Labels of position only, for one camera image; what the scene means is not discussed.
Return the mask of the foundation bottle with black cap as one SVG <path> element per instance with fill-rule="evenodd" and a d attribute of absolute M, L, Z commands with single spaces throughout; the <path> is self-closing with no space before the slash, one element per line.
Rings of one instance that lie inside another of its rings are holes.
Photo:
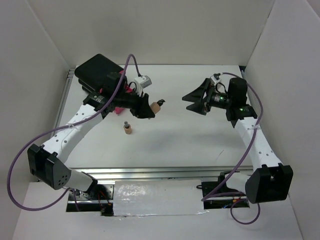
<path fill-rule="evenodd" d="M 152 110 L 152 112 L 156 115 L 160 110 L 161 110 L 161 106 L 165 103 L 166 101 L 164 99 L 160 99 L 157 102 L 153 102 L 150 105 L 150 108 Z"/>

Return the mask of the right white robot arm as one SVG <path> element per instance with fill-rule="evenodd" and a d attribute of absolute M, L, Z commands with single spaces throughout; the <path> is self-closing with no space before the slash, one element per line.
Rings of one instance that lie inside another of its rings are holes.
<path fill-rule="evenodd" d="M 206 115 L 212 107 L 226 111 L 226 119 L 237 131 L 246 150 L 237 165 L 202 200 L 207 201 L 218 192 L 223 196 L 234 190 L 246 195 L 252 204 L 284 201 L 293 179 L 293 169 L 275 155 L 260 128 L 261 114 L 247 103 L 249 84 L 233 76 L 225 92 L 218 91 L 219 75 L 206 78 L 203 83 L 182 97 L 191 104 L 187 110 Z"/>

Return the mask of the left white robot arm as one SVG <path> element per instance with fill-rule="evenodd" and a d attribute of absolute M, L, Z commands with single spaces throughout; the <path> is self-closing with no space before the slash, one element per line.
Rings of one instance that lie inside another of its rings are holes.
<path fill-rule="evenodd" d="M 129 109 L 138 119 L 155 117 L 149 96 L 143 92 L 152 84 L 151 79 L 147 75 L 136 77 L 133 91 L 128 92 L 126 80 L 120 82 L 120 77 L 117 72 L 109 74 L 106 84 L 87 95 L 79 110 L 61 130 L 42 145 L 32 144 L 28 148 L 29 169 L 33 176 L 54 190 L 73 188 L 88 200 L 97 196 L 98 181 L 94 177 L 65 165 L 71 152 L 116 107 Z"/>

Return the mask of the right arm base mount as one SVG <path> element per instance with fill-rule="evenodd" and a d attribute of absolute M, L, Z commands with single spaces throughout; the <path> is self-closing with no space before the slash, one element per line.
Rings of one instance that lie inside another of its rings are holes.
<path fill-rule="evenodd" d="M 216 186 L 217 181 L 202 181 L 201 184 L 197 185 L 196 188 L 202 191 L 202 196 L 205 197 L 209 194 Z M 235 189 L 230 189 L 227 187 L 222 187 L 216 193 L 217 196 L 211 197 L 210 199 L 203 202 L 203 208 L 205 210 L 212 209 L 230 209 L 232 204 L 238 202 L 239 200 L 244 200 L 238 203 L 236 208 L 248 208 L 249 204 L 247 202 L 246 195 L 240 193 Z"/>

